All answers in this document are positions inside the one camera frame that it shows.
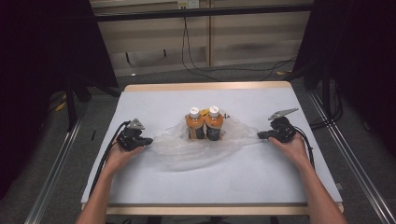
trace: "electrical outlet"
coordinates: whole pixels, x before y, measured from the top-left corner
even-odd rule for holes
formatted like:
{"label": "electrical outlet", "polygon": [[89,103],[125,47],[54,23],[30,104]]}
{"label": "electrical outlet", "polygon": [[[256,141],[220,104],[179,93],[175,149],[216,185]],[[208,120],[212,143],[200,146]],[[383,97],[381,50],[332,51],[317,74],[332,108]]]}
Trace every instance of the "electrical outlet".
{"label": "electrical outlet", "polygon": [[199,8],[199,0],[189,0],[188,8]]}
{"label": "electrical outlet", "polygon": [[189,8],[189,1],[187,1],[187,0],[177,1],[177,8],[178,9],[187,9],[187,8]]}

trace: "bottle cap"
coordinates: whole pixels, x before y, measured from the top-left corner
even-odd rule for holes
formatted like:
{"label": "bottle cap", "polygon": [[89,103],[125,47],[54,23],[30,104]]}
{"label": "bottle cap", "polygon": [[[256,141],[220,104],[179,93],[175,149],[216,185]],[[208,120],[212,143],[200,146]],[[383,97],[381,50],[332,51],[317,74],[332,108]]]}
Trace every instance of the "bottle cap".
{"label": "bottle cap", "polygon": [[219,116],[219,108],[215,105],[210,106],[209,108],[209,115],[212,118],[216,118]]}
{"label": "bottle cap", "polygon": [[200,116],[198,107],[192,107],[190,109],[190,117],[197,119]]}

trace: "bottle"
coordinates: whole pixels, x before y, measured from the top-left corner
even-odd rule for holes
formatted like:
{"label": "bottle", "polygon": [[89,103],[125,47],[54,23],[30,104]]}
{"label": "bottle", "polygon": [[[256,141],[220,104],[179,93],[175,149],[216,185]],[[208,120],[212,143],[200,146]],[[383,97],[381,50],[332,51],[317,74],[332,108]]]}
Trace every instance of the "bottle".
{"label": "bottle", "polygon": [[220,139],[223,117],[217,106],[210,106],[209,113],[205,116],[205,124],[207,139],[210,141],[218,141]]}
{"label": "bottle", "polygon": [[190,114],[186,115],[186,123],[189,128],[189,138],[190,139],[204,139],[204,124],[205,118],[201,116],[199,109],[197,107],[192,107],[190,109]]}

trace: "clear plastic bag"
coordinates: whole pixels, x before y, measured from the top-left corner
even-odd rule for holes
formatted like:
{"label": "clear plastic bag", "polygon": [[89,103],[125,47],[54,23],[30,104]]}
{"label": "clear plastic bag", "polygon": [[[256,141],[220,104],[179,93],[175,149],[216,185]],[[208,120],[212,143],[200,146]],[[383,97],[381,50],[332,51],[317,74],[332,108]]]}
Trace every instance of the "clear plastic bag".
{"label": "clear plastic bag", "polygon": [[[225,113],[220,110],[220,114],[224,116]],[[227,114],[219,141],[190,140],[186,120],[183,118],[177,126],[155,136],[150,149],[154,150],[158,159],[165,164],[177,165],[184,161],[191,164],[194,161],[196,168],[197,165],[221,160],[243,146],[262,142],[257,132]]]}

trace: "person's left hand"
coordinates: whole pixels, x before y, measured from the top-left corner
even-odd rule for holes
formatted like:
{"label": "person's left hand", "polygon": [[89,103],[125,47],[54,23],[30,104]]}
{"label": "person's left hand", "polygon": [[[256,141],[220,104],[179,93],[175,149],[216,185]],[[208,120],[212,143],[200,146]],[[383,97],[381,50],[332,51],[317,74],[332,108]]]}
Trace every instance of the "person's left hand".
{"label": "person's left hand", "polygon": [[143,151],[144,147],[136,147],[134,150],[125,151],[120,148],[120,145],[113,143],[113,147],[108,152],[104,170],[114,175],[118,170],[124,167],[128,161],[135,155]]}

